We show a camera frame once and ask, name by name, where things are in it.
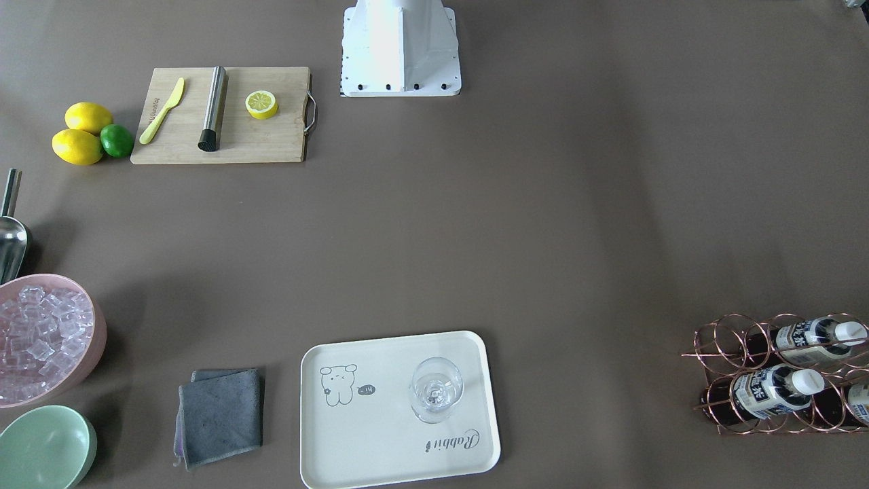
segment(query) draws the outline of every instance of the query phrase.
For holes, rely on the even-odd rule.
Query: metal scoop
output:
[[[30,232],[24,224],[12,217],[20,184],[21,171],[10,169],[6,192],[3,194],[3,207],[0,208],[0,284],[18,276],[30,241]]]

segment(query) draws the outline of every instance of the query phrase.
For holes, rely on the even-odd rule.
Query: cutting board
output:
[[[205,120],[213,72],[214,67],[154,69],[130,161],[134,164],[304,161],[310,68],[226,68],[220,147],[207,152],[196,144]],[[139,137],[163,107],[179,77],[184,78],[181,103],[169,111],[149,144],[139,144]],[[244,101],[255,90],[275,94],[278,110],[272,118],[259,120],[248,114]]]

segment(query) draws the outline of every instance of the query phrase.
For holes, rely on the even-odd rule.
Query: stainless steel muddler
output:
[[[205,109],[205,122],[202,124],[202,134],[199,136],[199,149],[202,151],[217,151],[220,147],[220,126],[223,119],[223,102],[226,99],[226,70],[215,66],[211,76],[211,94],[209,105]]]

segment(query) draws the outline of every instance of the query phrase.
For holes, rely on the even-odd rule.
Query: butter knife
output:
[[[157,113],[157,117],[154,117],[151,124],[148,124],[148,127],[145,128],[145,132],[143,132],[139,137],[139,143],[148,144],[151,142],[151,139],[154,139],[154,135],[157,133],[157,130],[160,129],[160,124],[163,123],[166,114],[181,102],[181,95],[183,95],[183,93],[184,78],[178,78],[178,82],[175,84],[175,89],[172,90],[172,95],[169,96],[169,100],[166,101],[166,104],[164,104],[163,108],[160,109],[160,112]]]

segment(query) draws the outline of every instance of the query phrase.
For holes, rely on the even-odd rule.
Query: lemon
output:
[[[51,139],[51,149],[65,162],[94,164],[103,157],[100,138],[80,129],[64,129]]]
[[[73,104],[66,110],[63,119],[70,129],[80,129],[94,135],[113,122],[109,109],[93,102]]]
[[[268,119],[277,113],[275,94],[267,90],[257,90],[248,95],[244,106],[254,119]]]

